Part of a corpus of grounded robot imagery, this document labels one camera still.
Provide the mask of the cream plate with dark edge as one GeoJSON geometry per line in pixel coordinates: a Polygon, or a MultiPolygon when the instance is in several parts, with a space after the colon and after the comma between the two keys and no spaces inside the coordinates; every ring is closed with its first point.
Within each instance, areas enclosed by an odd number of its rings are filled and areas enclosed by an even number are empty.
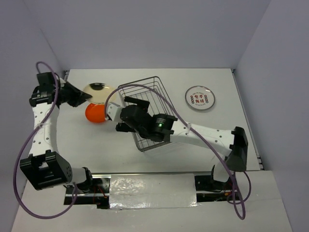
{"type": "Polygon", "coordinates": [[[114,90],[115,88],[105,83],[91,83],[83,88],[84,93],[92,96],[87,101],[94,104],[105,104],[107,97],[114,90]]]}

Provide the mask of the orange plate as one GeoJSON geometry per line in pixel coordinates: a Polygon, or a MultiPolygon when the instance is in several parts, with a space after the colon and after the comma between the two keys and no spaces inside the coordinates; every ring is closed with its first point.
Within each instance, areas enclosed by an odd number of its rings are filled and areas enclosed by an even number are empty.
{"type": "Polygon", "coordinates": [[[106,121],[104,113],[104,104],[91,103],[86,107],[85,117],[92,123],[103,123],[106,121]]]}

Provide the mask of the white plate with pink pattern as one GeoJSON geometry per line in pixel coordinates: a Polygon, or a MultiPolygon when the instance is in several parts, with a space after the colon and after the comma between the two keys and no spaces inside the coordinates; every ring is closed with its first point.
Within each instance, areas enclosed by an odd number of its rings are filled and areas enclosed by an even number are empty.
{"type": "Polygon", "coordinates": [[[188,107],[195,111],[207,111],[216,102],[214,93],[204,86],[192,86],[187,89],[184,99],[188,107]]]}

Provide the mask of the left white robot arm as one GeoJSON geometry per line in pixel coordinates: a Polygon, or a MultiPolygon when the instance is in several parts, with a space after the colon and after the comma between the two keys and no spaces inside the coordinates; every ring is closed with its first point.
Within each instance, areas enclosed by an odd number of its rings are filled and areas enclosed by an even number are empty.
{"type": "Polygon", "coordinates": [[[56,125],[61,104],[77,107],[91,98],[51,72],[37,74],[38,86],[29,99],[34,114],[35,134],[27,158],[19,167],[36,190],[76,183],[79,192],[93,190],[95,181],[88,168],[73,168],[58,151],[56,125]]]}

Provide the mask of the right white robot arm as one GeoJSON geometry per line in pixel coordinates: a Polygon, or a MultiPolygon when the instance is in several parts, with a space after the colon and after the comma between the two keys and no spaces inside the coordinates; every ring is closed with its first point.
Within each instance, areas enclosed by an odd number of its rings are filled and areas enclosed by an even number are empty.
{"type": "Polygon", "coordinates": [[[191,124],[179,116],[150,115],[149,101],[126,97],[126,107],[114,102],[106,106],[106,117],[117,122],[116,131],[136,133],[157,143],[181,143],[212,150],[219,162],[211,170],[210,184],[221,189],[233,172],[247,170],[248,140],[242,127],[233,130],[212,129],[191,124]]]}

